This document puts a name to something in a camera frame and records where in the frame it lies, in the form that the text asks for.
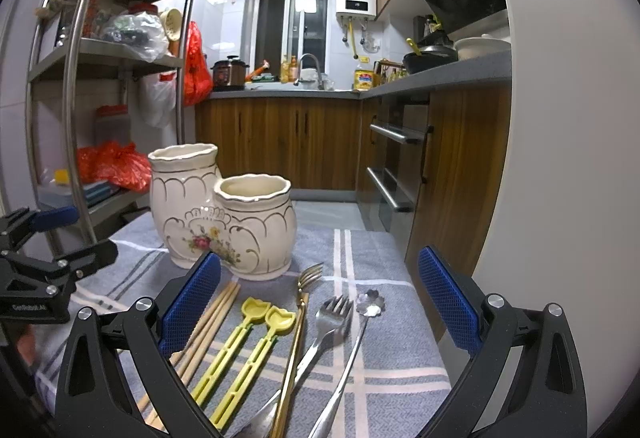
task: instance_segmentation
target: yellow spoon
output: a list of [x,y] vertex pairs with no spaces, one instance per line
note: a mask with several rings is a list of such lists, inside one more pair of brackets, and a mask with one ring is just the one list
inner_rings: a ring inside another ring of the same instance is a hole
[[411,46],[411,49],[414,50],[414,53],[418,56],[422,56],[422,53],[420,52],[420,48],[418,48],[418,44],[416,44],[414,42],[413,39],[409,38],[406,40],[406,43]]
[[251,326],[260,323],[265,315],[267,315],[270,307],[271,303],[266,303],[253,297],[248,297],[247,300],[242,303],[241,310],[242,315],[244,315],[244,320],[231,332],[229,338],[226,339],[225,345],[222,346],[216,358],[213,359],[204,376],[200,379],[193,391],[191,391],[191,396],[193,396],[193,399],[200,407],[203,407],[209,394],[213,388],[216,387],[216,384],[225,372],[229,362],[231,362],[238,353],[244,339],[246,339],[246,336],[249,334]]
[[287,310],[283,310],[277,306],[272,306],[264,320],[267,326],[269,326],[267,335],[261,338],[260,342],[256,344],[251,355],[244,363],[242,370],[238,373],[238,376],[236,376],[233,384],[231,384],[231,387],[210,418],[211,423],[219,431],[224,429],[232,414],[236,408],[238,408],[242,397],[249,386],[251,386],[252,381],[254,381],[255,375],[258,370],[260,370],[261,364],[267,358],[273,342],[276,341],[276,334],[285,332],[293,326],[296,320],[296,314],[287,312]]

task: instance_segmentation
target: tiled floor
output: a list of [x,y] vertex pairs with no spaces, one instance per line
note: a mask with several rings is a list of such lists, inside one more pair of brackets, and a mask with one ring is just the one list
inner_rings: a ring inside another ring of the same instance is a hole
[[343,230],[365,230],[356,203],[330,201],[294,201],[299,223],[321,225]]

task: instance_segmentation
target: white ceramic jar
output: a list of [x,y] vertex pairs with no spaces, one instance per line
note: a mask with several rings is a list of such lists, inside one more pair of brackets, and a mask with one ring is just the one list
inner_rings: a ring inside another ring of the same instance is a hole
[[288,180],[267,174],[214,185],[213,203],[203,209],[216,236],[210,247],[238,277],[265,281],[289,269],[297,229],[290,190]]
[[194,246],[192,234],[199,228],[193,225],[203,205],[210,204],[212,190],[222,178],[217,155],[217,146],[196,143],[159,149],[148,156],[156,229],[171,259],[182,268],[190,268],[202,252]]

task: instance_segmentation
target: silver bolt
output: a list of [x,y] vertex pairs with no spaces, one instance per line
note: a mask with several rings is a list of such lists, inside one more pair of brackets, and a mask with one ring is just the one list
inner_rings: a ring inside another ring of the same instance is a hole
[[559,317],[560,315],[562,315],[562,308],[557,304],[549,304],[549,313],[551,313],[551,315]]
[[149,297],[142,297],[142,299],[139,299],[138,302],[136,302],[136,310],[138,310],[139,312],[145,312],[151,307],[153,303],[154,302],[149,299]]
[[502,308],[504,306],[504,299],[495,293],[492,293],[487,301],[494,308]]
[[91,308],[88,306],[85,306],[84,308],[81,308],[80,311],[78,312],[78,319],[85,321],[89,317],[91,317],[91,313],[92,313]]

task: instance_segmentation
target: blue textured pad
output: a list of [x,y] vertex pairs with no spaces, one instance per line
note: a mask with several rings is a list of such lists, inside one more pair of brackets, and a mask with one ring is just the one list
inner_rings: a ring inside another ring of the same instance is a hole
[[482,346],[476,311],[431,248],[420,251],[418,272],[453,342],[473,357]]
[[212,252],[184,285],[162,319],[162,339],[158,348],[165,358],[184,349],[219,283],[220,258]]
[[75,207],[62,207],[54,211],[38,212],[31,219],[31,230],[34,232],[46,232],[54,228],[66,227],[78,221],[78,211]]

